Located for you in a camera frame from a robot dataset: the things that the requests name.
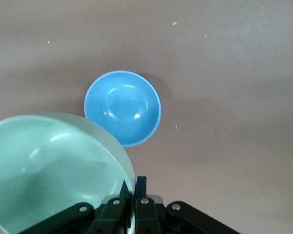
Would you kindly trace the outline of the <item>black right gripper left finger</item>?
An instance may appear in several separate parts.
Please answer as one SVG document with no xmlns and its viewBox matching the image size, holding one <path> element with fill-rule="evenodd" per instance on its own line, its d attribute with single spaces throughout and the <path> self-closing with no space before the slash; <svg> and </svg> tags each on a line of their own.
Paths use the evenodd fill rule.
<svg viewBox="0 0 293 234">
<path fill-rule="evenodd" d="M 22 234 L 126 234 L 131 220 L 131 194 L 123 182 L 118 196 L 94 208 L 77 203 L 27 229 Z"/>
</svg>

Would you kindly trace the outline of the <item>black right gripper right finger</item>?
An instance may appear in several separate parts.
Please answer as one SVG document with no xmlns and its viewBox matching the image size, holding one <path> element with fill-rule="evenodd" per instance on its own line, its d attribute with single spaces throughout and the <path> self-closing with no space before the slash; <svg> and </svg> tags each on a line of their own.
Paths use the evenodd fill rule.
<svg viewBox="0 0 293 234">
<path fill-rule="evenodd" d="M 147 195 L 147 178 L 137 177 L 134 193 L 137 234 L 236 234 L 236 230 L 182 201 L 167 206 Z"/>
</svg>

